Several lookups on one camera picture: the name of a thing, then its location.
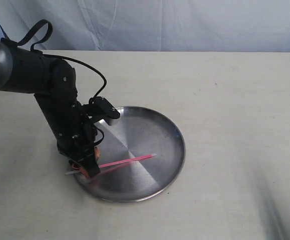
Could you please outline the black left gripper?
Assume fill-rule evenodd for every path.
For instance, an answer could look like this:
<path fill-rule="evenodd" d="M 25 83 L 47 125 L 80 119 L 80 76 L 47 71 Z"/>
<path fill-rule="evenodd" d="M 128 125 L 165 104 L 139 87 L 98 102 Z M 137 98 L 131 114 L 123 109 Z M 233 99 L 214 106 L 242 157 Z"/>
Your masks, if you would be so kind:
<path fill-rule="evenodd" d="M 100 168 L 96 159 L 100 157 L 100 150 L 95 147 L 98 131 L 81 105 L 46 94 L 37 93 L 34 97 L 56 138 L 59 153 L 71 159 L 69 165 L 72 170 L 86 178 L 98 175 Z"/>

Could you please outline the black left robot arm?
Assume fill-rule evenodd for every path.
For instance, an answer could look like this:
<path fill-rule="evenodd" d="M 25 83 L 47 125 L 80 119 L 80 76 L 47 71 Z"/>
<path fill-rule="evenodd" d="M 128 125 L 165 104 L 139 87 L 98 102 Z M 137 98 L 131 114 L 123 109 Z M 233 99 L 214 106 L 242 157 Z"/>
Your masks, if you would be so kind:
<path fill-rule="evenodd" d="M 0 41 L 0 91 L 33 94 L 59 153 L 86 178 L 100 173 L 94 143 L 97 130 L 77 100 L 75 69 L 65 60 Z"/>

